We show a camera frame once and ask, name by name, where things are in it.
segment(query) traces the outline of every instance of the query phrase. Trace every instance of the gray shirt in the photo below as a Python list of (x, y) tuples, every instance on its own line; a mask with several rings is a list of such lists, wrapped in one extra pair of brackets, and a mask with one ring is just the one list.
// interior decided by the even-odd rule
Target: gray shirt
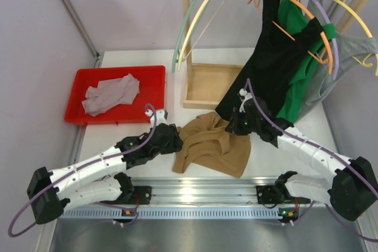
[[(325, 24), (317, 6), (310, 0), (308, 9), (319, 20), (321, 25)], [(378, 45), (375, 38), (351, 37), (336, 32), (336, 41), (339, 54), (339, 68), (336, 80), (333, 80), (328, 73), (328, 66), (317, 64), (314, 75), (311, 77), (302, 102), (298, 119), (309, 113), (318, 103), (321, 103), (335, 87), (336, 83), (354, 66), (360, 65), (352, 56), (360, 61), (370, 53), (378, 53)]]

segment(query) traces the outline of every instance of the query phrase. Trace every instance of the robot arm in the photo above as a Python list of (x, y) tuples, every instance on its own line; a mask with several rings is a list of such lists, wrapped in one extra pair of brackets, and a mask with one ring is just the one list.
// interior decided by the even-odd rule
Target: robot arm
[[(151, 124), (154, 124), (152, 112), (147, 112), (146, 115), (150, 117)], [(159, 154), (178, 152), (182, 148), (183, 142), (178, 137), (175, 124), (168, 125), (166, 118), (165, 110), (157, 110), (155, 132), (148, 143), (145, 141), (152, 130), (139, 136), (126, 137), (115, 146), (83, 162), (52, 171), (48, 171), (46, 167), (36, 170), (27, 190), (29, 199), (67, 173), (74, 173), (45, 191), (31, 204), (35, 222), (45, 224), (58, 218), (64, 211), (94, 202), (126, 203), (133, 194), (134, 187), (123, 171), (144, 165)], [(132, 151), (143, 143), (143, 147)]]
[[(298, 139), (284, 135), (271, 126), (259, 113), (252, 95), (241, 90), (241, 107), (234, 109), (232, 119), (226, 131), (236, 135), (256, 132), (262, 140), (293, 154), (294, 157), (316, 170), (321, 178), (303, 176), (297, 172), (287, 172), (275, 182), (275, 194), (282, 202), (294, 197), (304, 197), (332, 205), (336, 212), (349, 221), (356, 220), (375, 201), (374, 194), (345, 165), (334, 159), (332, 151), (318, 146), (313, 140), (303, 135), (292, 123), (278, 118), (272, 119), (281, 129)], [(256, 98), (263, 111), (271, 117), (263, 100)], [(364, 176), (369, 183), (378, 188), (373, 169), (369, 161), (359, 157), (351, 159), (337, 154), (346, 164)]]

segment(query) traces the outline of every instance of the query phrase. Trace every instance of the black garment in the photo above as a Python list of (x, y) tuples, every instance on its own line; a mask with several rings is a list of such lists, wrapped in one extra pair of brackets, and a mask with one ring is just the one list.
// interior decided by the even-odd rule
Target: black garment
[(215, 111), (224, 120), (230, 120), (233, 108), (239, 108), (240, 89), (250, 78), (256, 97), (263, 99), (273, 117), (285, 102), (289, 82), (298, 71), (307, 51), (319, 41), (323, 28), (316, 18), (297, 34), (295, 41), (283, 33), (272, 21), (279, 24), (278, 8), (280, 0), (263, 0), (262, 31), (256, 48), (246, 65), (236, 77)]

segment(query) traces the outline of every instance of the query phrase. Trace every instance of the wooden clothing rack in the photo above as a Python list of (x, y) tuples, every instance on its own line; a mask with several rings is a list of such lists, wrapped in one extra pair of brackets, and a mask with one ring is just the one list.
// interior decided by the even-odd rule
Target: wooden clothing rack
[[(361, 13), (369, 0), (352, 0), (350, 7)], [(184, 16), (189, 8), (190, 0), (183, 0)], [(336, 25), (336, 30), (345, 33), (354, 21), (354, 17), (345, 12)], [(185, 34), (190, 21), (185, 27)], [(225, 64), (193, 63), (190, 54), (191, 43), (186, 47), (187, 75), (185, 80), (184, 107), (192, 109), (214, 109), (234, 82), (242, 66)]]

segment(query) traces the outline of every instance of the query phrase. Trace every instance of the orange hanger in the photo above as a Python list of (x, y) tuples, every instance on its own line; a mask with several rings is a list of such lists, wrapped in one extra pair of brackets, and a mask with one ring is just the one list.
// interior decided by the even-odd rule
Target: orange hanger
[[(304, 7), (303, 4), (301, 4), (299, 1), (297, 1), (297, 0), (290, 0), (290, 1), (293, 2), (295, 5), (297, 5), (298, 7), (300, 7), (309, 16), (310, 19), (314, 19), (315, 18), (313, 16), (313, 14), (306, 7)], [(262, 10), (259, 8), (261, 0), (254, 0), (253, 3), (255, 4), (255, 7), (260, 12), (262, 12)], [(273, 24), (275, 24), (277, 26), (277, 28), (279, 28), (282, 32), (284, 32), (289, 38), (291, 38), (293, 41), (295, 41), (295, 38), (293, 38), (288, 32), (285, 31), (285, 29), (283, 29), (275, 21), (273, 21)], [(319, 59), (316, 55), (313, 55), (313, 53), (311, 53), (310, 51), (307, 51), (307, 52), (308, 52), (309, 55), (311, 55), (312, 57), (314, 57), (319, 63), (321, 63), (321, 64), (327, 64), (327, 63), (329, 63), (328, 73), (331, 74), (332, 73), (332, 68), (333, 68), (332, 49), (331, 49), (330, 43), (328, 42), (328, 39), (327, 39), (325, 33), (321, 32), (320, 36), (321, 36), (321, 38), (322, 38), (322, 40), (324, 42), (325, 51), (328, 53), (328, 59), (322, 60), (322, 59)]]

